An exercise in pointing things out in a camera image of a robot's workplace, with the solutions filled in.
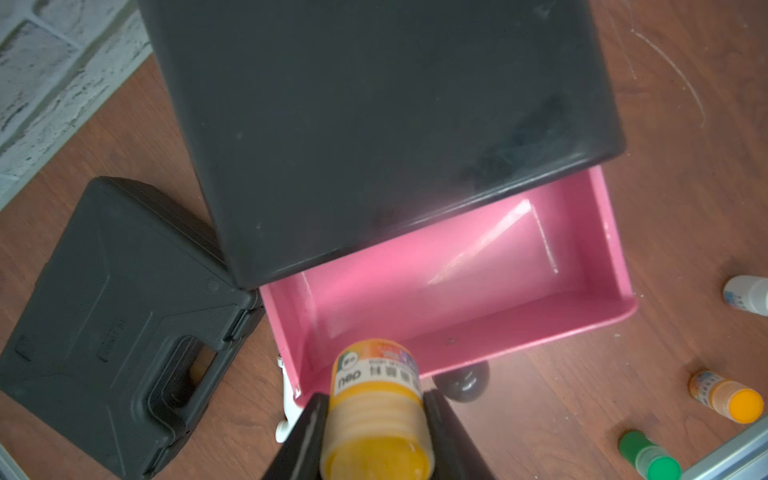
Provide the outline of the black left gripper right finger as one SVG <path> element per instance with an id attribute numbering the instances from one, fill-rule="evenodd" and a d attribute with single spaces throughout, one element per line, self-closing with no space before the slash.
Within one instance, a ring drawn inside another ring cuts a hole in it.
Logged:
<path id="1" fill-rule="evenodd" d="M 434 451 L 431 479 L 493 480 L 494 474 L 446 397 L 430 390 L 423 400 Z"/>

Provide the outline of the white paint bottle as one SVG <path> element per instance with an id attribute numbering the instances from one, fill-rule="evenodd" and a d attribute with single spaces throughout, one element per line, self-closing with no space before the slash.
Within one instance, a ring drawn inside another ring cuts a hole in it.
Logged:
<path id="1" fill-rule="evenodd" d="M 723 297 L 733 308 L 767 317 L 767 277 L 738 275 L 723 287 Z"/>

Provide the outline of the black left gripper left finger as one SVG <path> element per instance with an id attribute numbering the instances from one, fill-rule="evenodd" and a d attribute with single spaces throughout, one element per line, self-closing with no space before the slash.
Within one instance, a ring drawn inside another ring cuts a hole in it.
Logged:
<path id="1" fill-rule="evenodd" d="M 273 459 L 263 480 L 320 480 L 320 460 L 329 396 L 315 393 L 287 440 Z"/>

